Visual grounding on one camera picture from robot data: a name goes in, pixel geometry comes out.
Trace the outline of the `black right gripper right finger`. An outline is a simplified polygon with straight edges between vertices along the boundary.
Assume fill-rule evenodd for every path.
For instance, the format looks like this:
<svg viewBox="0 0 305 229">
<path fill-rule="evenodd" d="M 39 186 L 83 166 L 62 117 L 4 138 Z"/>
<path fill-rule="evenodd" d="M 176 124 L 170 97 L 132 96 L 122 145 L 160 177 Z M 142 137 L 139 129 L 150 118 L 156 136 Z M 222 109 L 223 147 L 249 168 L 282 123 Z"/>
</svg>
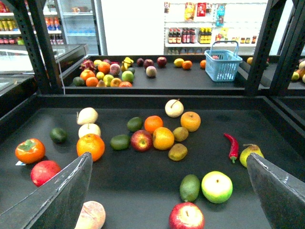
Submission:
<svg viewBox="0 0 305 229">
<path fill-rule="evenodd" d="M 247 171 L 273 229 L 305 227 L 305 183 L 265 158 L 251 153 Z"/>
</svg>

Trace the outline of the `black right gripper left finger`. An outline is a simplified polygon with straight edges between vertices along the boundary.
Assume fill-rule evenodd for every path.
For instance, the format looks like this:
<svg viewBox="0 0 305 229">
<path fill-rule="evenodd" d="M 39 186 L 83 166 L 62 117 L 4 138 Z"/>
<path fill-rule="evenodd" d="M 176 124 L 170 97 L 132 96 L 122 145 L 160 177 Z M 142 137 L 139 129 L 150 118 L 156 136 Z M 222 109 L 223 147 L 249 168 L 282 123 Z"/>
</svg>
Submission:
<svg viewBox="0 0 305 229">
<path fill-rule="evenodd" d="M 92 155 L 84 153 L 51 180 L 0 216 L 2 229 L 73 229 L 92 173 Z"/>
</svg>

